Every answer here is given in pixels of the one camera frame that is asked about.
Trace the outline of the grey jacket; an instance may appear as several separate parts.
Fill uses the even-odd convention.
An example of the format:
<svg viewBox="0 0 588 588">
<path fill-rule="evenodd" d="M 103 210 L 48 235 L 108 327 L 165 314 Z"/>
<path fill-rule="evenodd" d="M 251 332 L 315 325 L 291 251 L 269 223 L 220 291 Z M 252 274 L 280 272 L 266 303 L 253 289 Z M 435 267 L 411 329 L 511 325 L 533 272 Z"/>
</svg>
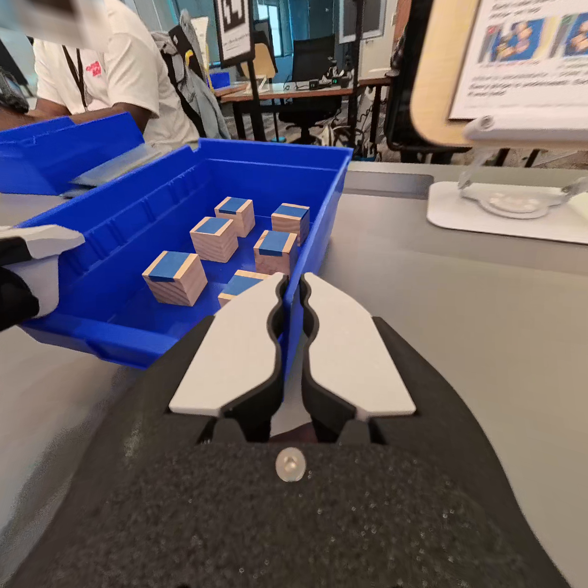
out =
<svg viewBox="0 0 588 588">
<path fill-rule="evenodd" d="M 230 140 L 224 115 L 210 85 L 206 48 L 201 47 L 189 12 L 168 32 L 153 32 L 181 107 L 201 138 Z"/>
</svg>

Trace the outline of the group of wooden cubes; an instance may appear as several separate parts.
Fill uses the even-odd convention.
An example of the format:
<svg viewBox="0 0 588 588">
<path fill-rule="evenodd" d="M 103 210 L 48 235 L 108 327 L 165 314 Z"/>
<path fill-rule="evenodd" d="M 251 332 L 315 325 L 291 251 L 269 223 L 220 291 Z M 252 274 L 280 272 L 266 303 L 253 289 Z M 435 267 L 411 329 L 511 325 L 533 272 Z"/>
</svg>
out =
<svg viewBox="0 0 588 588">
<path fill-rule="evenodd" d="M 255 271 L 239 269 L 218 294 L 221 307 L 246 290 L 281 273 L 291 277 L 298 249 L 310 231 L 311 209 L 281 203 L 270 215 L 271 229 L 262 232 L 254 245 Z M 254 202 L 226 197 L 215 207 L 214 217 L 204 217 L 190 231 L 195 252 L 163 251 L 143 272 L 151 293 L 160 303 L 194 306 L 208 278 L 202 261 L 228 263 L 239 247 L 239 239 L 255 227 Z"/>
</svg>

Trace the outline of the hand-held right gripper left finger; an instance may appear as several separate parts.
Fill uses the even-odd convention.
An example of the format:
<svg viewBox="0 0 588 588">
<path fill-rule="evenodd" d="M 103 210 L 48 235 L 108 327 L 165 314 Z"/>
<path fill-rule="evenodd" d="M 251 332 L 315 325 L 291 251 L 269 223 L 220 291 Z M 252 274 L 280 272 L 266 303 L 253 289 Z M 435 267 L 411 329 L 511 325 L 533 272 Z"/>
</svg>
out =
<svg viewBox="0 0 588 588">
<path fill-rule="evenodd" d="M 232 299 L 168 352 L 176 384 L 168 421 L 200 438 L 206 429 L 236 428 L 248 442 L 267 442 L 283 401 L 283 295 L 289 278 L 276 272 Z"/>
</svg>

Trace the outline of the white stand with wooden board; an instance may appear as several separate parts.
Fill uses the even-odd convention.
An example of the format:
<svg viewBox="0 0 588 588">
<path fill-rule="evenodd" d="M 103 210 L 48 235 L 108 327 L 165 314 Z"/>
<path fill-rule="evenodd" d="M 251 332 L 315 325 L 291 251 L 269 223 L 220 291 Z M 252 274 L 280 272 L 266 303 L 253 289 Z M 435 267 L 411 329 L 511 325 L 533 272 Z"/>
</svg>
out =
<svg viewBox="0 0 588 588">
<path fill-rule="evenodd" d="M 485 115 L 451 121 L 478 1 L 434 1 L 419 60 L 410 115 L 415 129 L 441 146 L 473 147 L 457 181 L 429 189 L 428 221 L 440 228 L 587 245 L 587 173 L 562 188 L 479 183 L 474 174 L 501 148 L 587 150 L 587 110 L 549 115 Z"/>
</svg>

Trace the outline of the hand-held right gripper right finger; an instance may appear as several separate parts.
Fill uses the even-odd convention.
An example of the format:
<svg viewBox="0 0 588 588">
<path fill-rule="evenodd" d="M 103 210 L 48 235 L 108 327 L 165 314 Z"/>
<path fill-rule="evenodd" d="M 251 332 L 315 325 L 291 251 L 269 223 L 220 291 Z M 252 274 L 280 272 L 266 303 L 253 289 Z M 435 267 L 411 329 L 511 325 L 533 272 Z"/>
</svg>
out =
<svg viewBox="0 0 588 588">
<path fill-rule="evenodd" d="M 371 433 L 378 418 L 416 414 L 383 334 L 388 324 L 313 273 L 299 282 L 303 308 L 301 393 L 320 442 L 335 442 L 350 423 Z"/>
</svg>

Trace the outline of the blue plastic bin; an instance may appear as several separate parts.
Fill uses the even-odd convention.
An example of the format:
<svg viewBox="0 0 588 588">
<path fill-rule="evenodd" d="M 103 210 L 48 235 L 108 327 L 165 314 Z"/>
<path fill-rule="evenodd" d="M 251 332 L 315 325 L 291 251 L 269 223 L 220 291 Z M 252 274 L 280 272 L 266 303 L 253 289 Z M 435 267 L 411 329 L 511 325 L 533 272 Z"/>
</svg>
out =
<svg viewBox="0 0 588 588">
<path fill-rule="evenodd" d="M 352 158 L 348 148 L 202 139 L 18 224 L 58 224 L 85 243 L 58 265 L 60 299 L 48 316 L 24 323 L 38 342 L 146 369 L 220 309 L 222 287 L 254 270 L 254 246 L 283 203 L 310 209 L 310 233 L 283 298 L 282 345 L 290 371 L 303 309 L 298 283 L 318 273 Z M 142 277 L 164 250 L 193 253 L 189 231 L 226 197 L 251 199 L 255 227 L 225 264 L 203 262 L 209 280 L 193 307 L 157 302 Z"/>
<path fill-rule="evenodd" d="M 144 143 L 128 113 L 86 123 L 68 117 L 1 132 L 1 193 L 61 195 L 70 181 Z"/>
</svg>

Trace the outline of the wooden top table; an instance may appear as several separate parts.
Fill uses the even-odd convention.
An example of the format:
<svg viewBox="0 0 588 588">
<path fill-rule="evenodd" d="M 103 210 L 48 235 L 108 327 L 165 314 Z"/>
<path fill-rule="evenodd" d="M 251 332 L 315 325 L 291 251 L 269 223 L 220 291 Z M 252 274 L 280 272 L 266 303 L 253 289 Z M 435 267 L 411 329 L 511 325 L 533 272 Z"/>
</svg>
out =
<svg viewBox="0 0 588 588">
<path fill-rule="evenodd" d="M 373 90 L 373 105 L 368 109 L 365 118 L 370 123 L 369 127 L 369 142 L 377 144 L 378 141 L 378 127 L 380 118 L 380 106 L 383 102 L 382 92 L 384 88 L 388 88 L 393 78 L 397 75 L 396 72 L 388 71 L 382 77 L 369 77 L 360 79 L 357 83 L 357 90 L 363 91 L 365 89 Z M 252 91 L 246 90 L 246 83 L 239 83 L 235 86 L 230 86 L 221 90 L 216 90 L 215 95 L 220 100 L 222 105 L 231 104 L 233 108 L 233 116 L 235 118 L 237 133 L 239 138 L 244 140 L 246 133 L 243 125 L 243 114 L 248 114 L 252 109 L 250 104 L 254 104 L 254 97 Z M 271 83 L 263 88 L 260 101 L 270 102 L 266 108 L 267 111 L 276 112 L 284 107 L 287 100 L 305 99 L 316 102 L 323 98 L 334 98 L 339 96 L 346 98 L 348 107 L 350 108 L 353 89 L 351 86 L 342 88 L 338 85 L 330 86 L 328 88 L 310 88 L 308 82 L 285 82 L 285 83 Z"/>
</svg>

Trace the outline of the printed instruction sheet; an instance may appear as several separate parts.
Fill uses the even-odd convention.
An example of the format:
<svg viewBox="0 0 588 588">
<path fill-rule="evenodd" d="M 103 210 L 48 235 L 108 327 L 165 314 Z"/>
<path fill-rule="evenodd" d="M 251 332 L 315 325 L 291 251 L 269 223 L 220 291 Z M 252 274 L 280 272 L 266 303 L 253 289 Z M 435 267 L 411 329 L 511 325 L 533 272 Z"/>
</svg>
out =
<svg viewBox="0 0 588 588">
<path fill-rule="evenodd" d="M 451 121 L 587 110 L 587 1 L 479 1 Z"/>
</svg>

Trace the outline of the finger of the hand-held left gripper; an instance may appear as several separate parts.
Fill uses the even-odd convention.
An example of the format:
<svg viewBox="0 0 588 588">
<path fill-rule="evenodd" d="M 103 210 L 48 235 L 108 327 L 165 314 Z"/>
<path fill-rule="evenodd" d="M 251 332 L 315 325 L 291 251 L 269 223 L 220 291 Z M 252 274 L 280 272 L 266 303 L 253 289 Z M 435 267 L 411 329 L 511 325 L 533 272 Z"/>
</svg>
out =
<svg viewBox="0 0 588 588">
<path fill-rule="evenodd" d="M 55 224 L 31 228 L 1 226 L 1 262 L 43 260 L 84 243 L 80 232 Z"/>
<path fill-rule="evenodd" d="M 59 303 L 59 277 L 57 257 L 47 257 L 9 265 L 9 270 L 24 280 L 39 302 L 39 311 L 33 318 L 53 312 Z"/>
</svg>

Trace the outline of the black white marker sign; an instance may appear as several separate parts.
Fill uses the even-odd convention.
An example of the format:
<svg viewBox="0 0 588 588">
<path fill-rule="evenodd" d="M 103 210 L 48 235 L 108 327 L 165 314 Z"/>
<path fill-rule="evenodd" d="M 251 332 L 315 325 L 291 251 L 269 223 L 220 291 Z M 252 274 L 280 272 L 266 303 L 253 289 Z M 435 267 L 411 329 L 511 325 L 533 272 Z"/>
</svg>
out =
<svg viewBox="0 0 588 588">
<path fill-rule="evenodd" d="M 246 63 L 252 90 L 250 117 L 255 141 L 266 141 L 254 71 L 254 27 L 250 1 L 214 1 L 219 63 L 222 68 Z"/>
</svg>

